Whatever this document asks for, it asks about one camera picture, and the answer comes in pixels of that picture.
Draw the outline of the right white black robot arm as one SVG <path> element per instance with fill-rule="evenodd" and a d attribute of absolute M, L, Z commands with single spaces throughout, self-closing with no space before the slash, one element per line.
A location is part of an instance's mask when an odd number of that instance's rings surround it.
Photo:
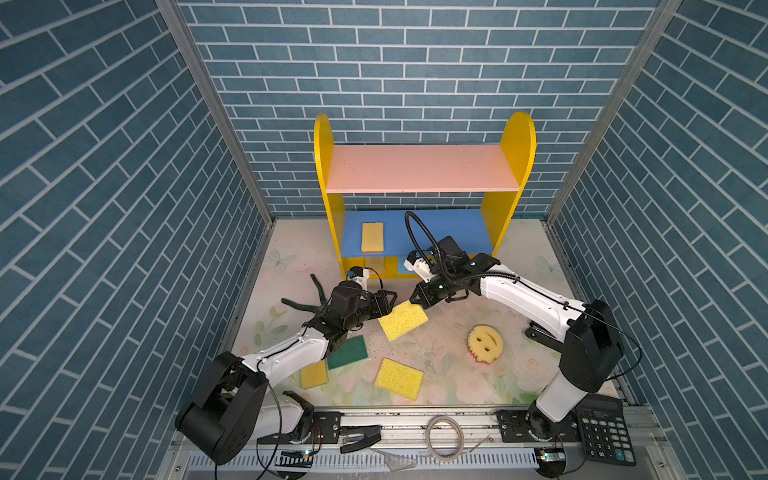
<path fill-rule="evenodd" d="M 571 410 L 615 377 L 613 371 L 625 356 L 624 339 L 640 346 L 617 326 L 605 302 L 556 294 L 490 255 L 470 257 L 450 236 L 410 252 L 404 267 L 421 278 L 411 303 L 428 309 L 460 300 L 461 292 L 474 293 L 526 316 L 531 321 L 526 334 L 560 353 L 558 372 L 526 415 L 531 436 L 540 441 L 555 437 Z"/>

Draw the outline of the pale yellow orange-backed sponge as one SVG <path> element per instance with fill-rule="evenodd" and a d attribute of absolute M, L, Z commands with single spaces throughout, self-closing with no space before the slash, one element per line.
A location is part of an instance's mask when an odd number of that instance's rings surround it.
<path fill-rule="evenodd" d="M 386 259 L 384 257 L 367 257 L 366 267 L 376 270 L 379 275 L 386 273 Z"/>

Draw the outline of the blue sponge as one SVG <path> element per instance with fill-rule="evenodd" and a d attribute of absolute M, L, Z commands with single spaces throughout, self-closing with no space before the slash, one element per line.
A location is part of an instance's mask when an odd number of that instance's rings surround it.
<path fill-rule="evenodd" d="M 397 260 L 398 273 L 401 275 L 414 275 L 414 272 L 406 266 L 407 258 L 399 257 Z"/>

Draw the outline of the bright yellow sponge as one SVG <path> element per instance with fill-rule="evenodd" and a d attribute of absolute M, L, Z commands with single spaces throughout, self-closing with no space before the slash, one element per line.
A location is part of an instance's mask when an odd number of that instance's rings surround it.
<path fill-rule="evenodd" d="M 427 321 L 428 317 L 423 308 L 410 301 L 405 301 L 395 306 L 388 315 L 379 319 L 380 326 L 390 342 L 418 328 Z"/>
<path fill-rule="evenodd" d="M 424 373 L 388 358 L 382 360 L 375 386 L 409 400 L 418 398 Z"/>

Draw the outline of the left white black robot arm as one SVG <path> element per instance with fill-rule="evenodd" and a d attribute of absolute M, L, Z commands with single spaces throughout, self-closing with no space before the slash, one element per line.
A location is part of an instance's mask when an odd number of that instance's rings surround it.
<path fill-rule="evenodd" d="M 392 312 L 397 293 L 368 291 L 344 280 L 326 296 L 316 286 L 318 305 L 283 298 L 295 310 L 309 312 L 291 338 L 255 354 L 216 356 L 180 407 L 175 426 L 217 466 L 232 460 L 252 438 L 291 443 L 309 435 L 314 406 L 292 391 L 274 387 L 301 369 L 324 360 L 364 322 Z"/>

